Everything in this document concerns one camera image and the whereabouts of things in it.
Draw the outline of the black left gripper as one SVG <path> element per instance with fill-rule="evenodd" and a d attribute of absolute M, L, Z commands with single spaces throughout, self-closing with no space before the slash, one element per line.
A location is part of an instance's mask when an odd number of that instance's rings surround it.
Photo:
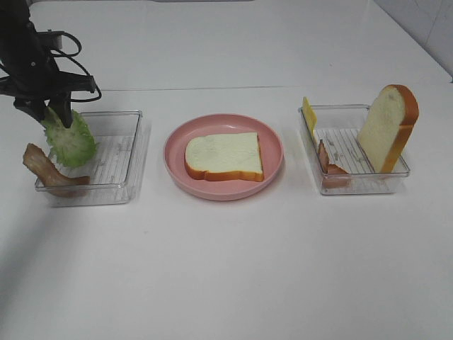
<path fill-rule="evenodd" d="M 1 93 L 24 100 L 13 102 L 16 109 L 40 123 L 47 101 L 70 128 L 71 103 L 96 100 L 71 97 L 74 92 L 96 92 L 93 76 L 75 60 L 80 51 L 79 40 L 67 32 L 36 31 L 25 1 L 1 2 L 1 69 L 7 73 Z"/>

